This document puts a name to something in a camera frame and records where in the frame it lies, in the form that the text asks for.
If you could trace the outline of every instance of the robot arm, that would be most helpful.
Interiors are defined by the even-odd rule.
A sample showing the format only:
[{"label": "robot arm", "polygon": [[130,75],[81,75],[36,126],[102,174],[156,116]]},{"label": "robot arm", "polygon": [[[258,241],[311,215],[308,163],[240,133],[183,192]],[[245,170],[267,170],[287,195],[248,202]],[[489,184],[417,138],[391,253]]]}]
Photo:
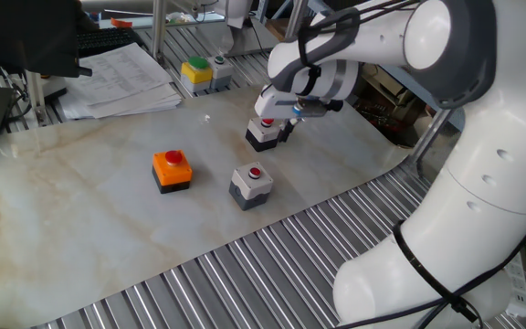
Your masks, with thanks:
[{"label": "robot arm", "polygon": [[[272,87],[259,97],[258,115],[318,116],[322,104],[351,93],[359,62],[407,66],[441,108],[457,108],[481,97],[496,67],[492,2],[446,5],[430,0],[415,12],[407,10],[417,3],[375,0],[331,16],[317,15],[298,39],[280,43],[271,52]],[[295,111],[294,103],[299,105]]]},{"label": "robot arm", "polygon": [[[439,315],[431,327],[468,328],[454,312],[459,307],[437,302],[444,293],[415,264],[482,319],[509,302],[509,279],[497,269],[526,235],[526,1],[426,0],[412,14],[361,13],[407,2],[377,0],[317,17],[301,43],[274,48],[272,85],[255,107],[262,118],[322,115],[319,108],[350,93],[358,62],[406,65],[440,108],[463,106],[464,131],[419,208],[395,234],[339,268],[333,295],[347,327],[413,327],[433,302]],[[378,17],[358,25],[370,15]],[[472,285],[480,276],[486,281]],[[387,321],[376,323],[379,317]]]},{"label": "robot arm", "polygon": [[[341,27],[343,24],[355,24],[379,13],[373,11],[360,14],[369,6],[387,3],[385,0],[368,2],[328,17],[317,14],[311,26]],[[258,115],[274,119],[320,116],[326,112],[326,109],[321,109],[322,105],[332,100],[344,100],[350,95],[358,77],[359,63],[406,64],[403,35],[411,13],[394,11],[358,28],[310,38],[305,45],[307,60],[321,71],[314,81],[311,81],[312,69],[304,66],[300,59],[300,42],[293,38],[279,43],[269,56],[271,86],[266,87],[258,99],[255,106]],[[336,23],[347,16],[352,18]],[[298,99],[307,111],[293,111]]]}]

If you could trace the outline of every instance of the green button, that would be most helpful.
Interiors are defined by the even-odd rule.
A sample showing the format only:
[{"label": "green button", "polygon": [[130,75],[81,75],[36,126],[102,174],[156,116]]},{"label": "green button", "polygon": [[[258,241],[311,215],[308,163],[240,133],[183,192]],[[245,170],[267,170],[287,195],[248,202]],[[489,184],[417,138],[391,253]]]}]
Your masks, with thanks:
[{"label": "green button", "polygon": [[206,69],[206,68],[208,68],[208,61],[206,59],[198,57],[198,56],[190,57],[188,59],[188,64],[190,64],[190,66],[192,66],[193,68],[196,68],[196,69]]}]

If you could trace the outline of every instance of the black base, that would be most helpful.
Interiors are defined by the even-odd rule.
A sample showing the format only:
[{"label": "black base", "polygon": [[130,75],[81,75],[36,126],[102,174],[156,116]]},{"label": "black base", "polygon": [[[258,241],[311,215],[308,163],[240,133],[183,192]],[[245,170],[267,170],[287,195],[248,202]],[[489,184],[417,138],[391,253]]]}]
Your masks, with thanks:
[{"label": "black base", "polygon": [[264,203],[267,202],[267,198],[269,196],[269,193],[261,194],[261,195],[253,197],[250,200],[246,200],[245,198],[243,198],[240,188],[238,188],[238,186],[236,186],[233,182],[230,182],[228,193],[230,193],[230,195],[233,196],[238,206],[242,210],[249,210],[252,207],[263,205]]},{"label": "black base", "polygon": [[160,178],[158,178],[157,174],[155,173],[155,168],[152,168],[152,174],[153,174],[153,178],[155,178],[155,183],[157,183],[157,188],[160,190],[161,194],[166,194],[166,193],[175,192],[175,191],[182,191],[182,190],[190,188],[190,182],[162,186],[162,183],[160,182]]},{"label": "black base", "polygon": [[274,148],[275,146],[278,145],[277,139],[274,139],[272,141],[266,141],[266,142],[258,141],[250,130],[247,130],[247,135],[245,135],[245,138],[248,140],[248,142],[251,144],[251,146],[253,146],[253,148],[257,152],[265,151],[270,148]]}]

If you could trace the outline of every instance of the keyboard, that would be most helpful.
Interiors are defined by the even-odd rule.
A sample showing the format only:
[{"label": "keyboard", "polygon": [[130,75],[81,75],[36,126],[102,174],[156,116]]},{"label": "keyboard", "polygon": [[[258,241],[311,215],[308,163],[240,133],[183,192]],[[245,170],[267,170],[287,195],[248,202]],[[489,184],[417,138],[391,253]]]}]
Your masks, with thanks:
[{"label": "keyboard", "polygon": [[144,46],[142,39],[131,28],[103,28],[93,32],[78,33],[77,41],[79,58],[99,55],[133,42],[140,47]]}]

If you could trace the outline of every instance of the red button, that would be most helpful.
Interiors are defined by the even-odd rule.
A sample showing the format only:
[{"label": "red button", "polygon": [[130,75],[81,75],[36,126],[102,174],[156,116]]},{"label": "red button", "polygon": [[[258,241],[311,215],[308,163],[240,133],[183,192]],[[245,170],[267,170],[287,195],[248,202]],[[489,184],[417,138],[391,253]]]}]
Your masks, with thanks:
[{"label": "red button", "polygon": [[263,127],[270,127],[273,122],[273,119],[263,119],[261,120],[261,125],[263,125]]},{"label": "red button", "polygon": [[180,151],[168,151],[165,153],[165,161],[169,165],[179,165],[182,162],[182,153]]},{"label": "red button", "polygon": [[248,176],[253,178],[253,179],[259,179],[261,177],[261,170],[259,168],[256,168],[256,167],[252,167],[248,171]]}]

